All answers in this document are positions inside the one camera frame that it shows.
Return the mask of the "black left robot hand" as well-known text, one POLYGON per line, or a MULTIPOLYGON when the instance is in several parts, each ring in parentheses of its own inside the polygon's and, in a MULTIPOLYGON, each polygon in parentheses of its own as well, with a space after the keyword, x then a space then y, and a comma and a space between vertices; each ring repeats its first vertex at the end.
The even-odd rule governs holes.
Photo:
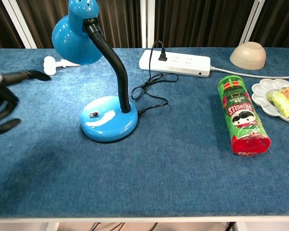
MULTIPOLYGON (((22 70, 18 72, 0 74, 0 106, 6 102, 5 108, 0 112, 0 120, 8 116, 18 105, 19 98, 8 88, 10 85, 18 84, 26 79, 37 79, 40 81, 49 81, 52 78, 37 70, 22 70)), ((0 134, 5 133, 21 122, 21 119, 14 118, 3 124, 0 124, 0 134)))

